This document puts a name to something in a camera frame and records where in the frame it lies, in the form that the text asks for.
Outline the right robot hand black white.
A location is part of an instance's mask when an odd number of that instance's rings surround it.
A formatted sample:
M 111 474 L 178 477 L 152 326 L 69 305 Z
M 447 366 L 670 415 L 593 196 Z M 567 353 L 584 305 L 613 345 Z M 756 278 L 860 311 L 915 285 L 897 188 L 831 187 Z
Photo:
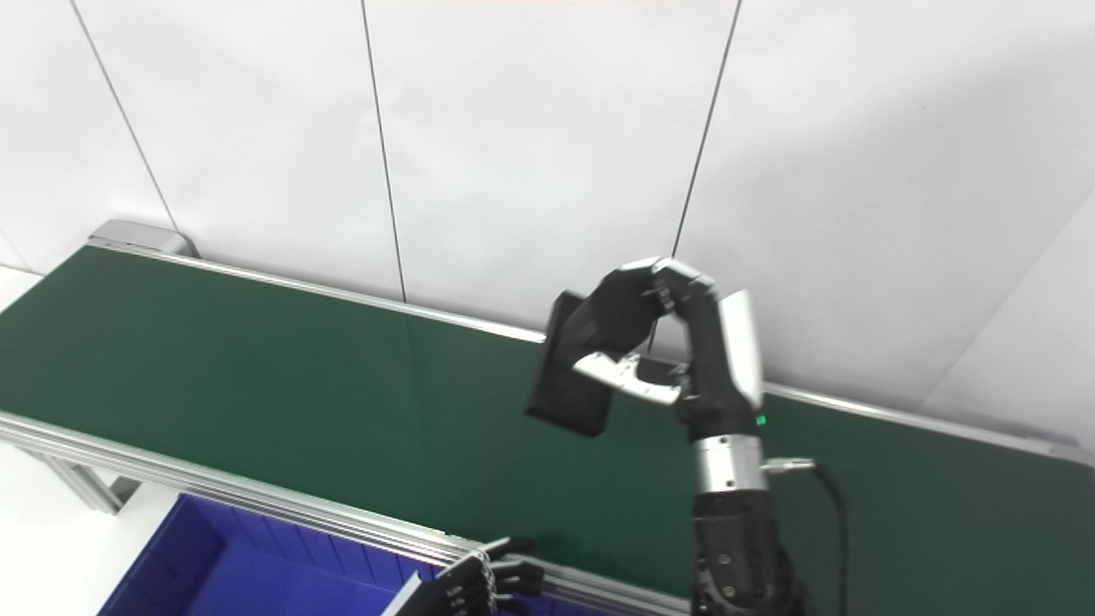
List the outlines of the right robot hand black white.
M 684 325 L 685 363 L 660 367 L 639 355 L 666 317 Z M 548 342 L 545 367 L 565 397 L 568 429 L 599 435 L 607 403 L 621 391 L 672 408 L 690 441 L 756 433 L 764 391 L 747 289 L 721 295 L 711 277 L 673 258 L 626 263 L 589 295 L 558 297 Z

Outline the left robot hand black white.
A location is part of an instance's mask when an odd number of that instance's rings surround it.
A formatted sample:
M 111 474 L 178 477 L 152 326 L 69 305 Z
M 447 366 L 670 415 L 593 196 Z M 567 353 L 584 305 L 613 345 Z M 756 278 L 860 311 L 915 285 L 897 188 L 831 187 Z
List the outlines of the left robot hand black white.
M 543 566 L 525 556 L 528 537 L 503 537 L 462 554 L 430 580 L 414 573 L 383 615 L 531 615 L 529 601 L 543 592 Z

